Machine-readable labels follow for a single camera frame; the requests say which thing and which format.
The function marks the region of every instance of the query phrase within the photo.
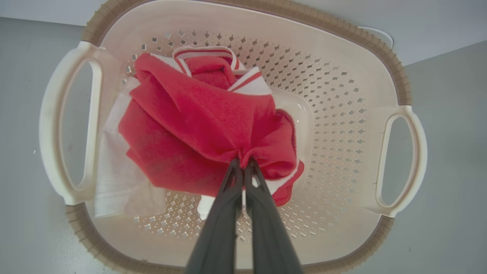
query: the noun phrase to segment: brown woven rim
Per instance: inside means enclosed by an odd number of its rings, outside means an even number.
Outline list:
[[[111,26],[126,12],[149,0],[108,0],[87,23],[81,40],[99,46]],[[394,81],[399,105],[411,105],[411,91],[404,67],[396,54],[384,42],[357,26],[316,9],[288,0],[206,0],[208,2],[260,11],[335,34],[374,53],[385,65]],[[84,203],[66,206],[66,214],[79,241],[104,265],[121,273],[178,274],[183,269],[132,259],[107,243],[94,227]],[[304,266],[305,273],[335,274],[348,271],[367,260],[382,245],[394,224],[394,219],[382,216],[371,236],[357,250],[337,260]]]

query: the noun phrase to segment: white garment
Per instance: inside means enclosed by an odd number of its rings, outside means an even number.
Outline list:
[[[142,170],[127,157],[129,145],[118,132],[118,124],[132,99],[129,92],[138,85],[137,79],[128,79],[103,127],[94,197],[95,217],[155,215],[166,211],[165,190],[152,186]]]

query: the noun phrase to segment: floor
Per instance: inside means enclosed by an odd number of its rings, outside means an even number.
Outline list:
[[[3,273],[110,274],[77,243],[42,166],[44,89],[82,28],[0,18],[0,265]],[[487,273],[487,42],[406,67],[429,141],[422,188],[375,255],[351,274]],[[89,73],[79,88],[89,87]],[[77,111],[85,112],[85,105]],[[384,196],[403,184],[411,144],[394,125]]]

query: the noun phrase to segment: red garment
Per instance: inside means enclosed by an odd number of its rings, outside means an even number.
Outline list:
[[[140,86],[119,124],[131,149],[127,152],[153,185],[215,196],[229,162],[238,157],[241,167],[253,157],[266,180],[298,171],[273,195],[277,205],[291,197],[303,164],[296,157],[294,125],[276,110],[271,95],[237,93],[260,72],[235,84],[225,58],[192,57],[185,60],[188,76],[159,58],[141,55],[135,62]]]

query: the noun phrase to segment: laundry basket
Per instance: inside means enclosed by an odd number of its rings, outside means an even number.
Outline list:
[[[195,195],[167,191],[162,215],[94,218],[97,148],[113,101],[145,52],[170,56],[180,46],[231,48],[259,66],[269,86],[299,95],[312,114],[310,159],[302,184],[279,208],[306,273],[340,273],[371,256],[412,200],[426,168],[426,139],[411,109],[403,67],[365,30],[284,0],[109,0],[82,42],[58,65],[40,115],[40,148],[49,179],[87,250],[122,273],[181,273],[204,226]],[[93,69],[84,177],[73,184],[60,147],[64,104],[85,62]],[[381,199],[392,122],[412,136],[405,188]],[[252,268],[251,224],[237,223],[236,266]]]

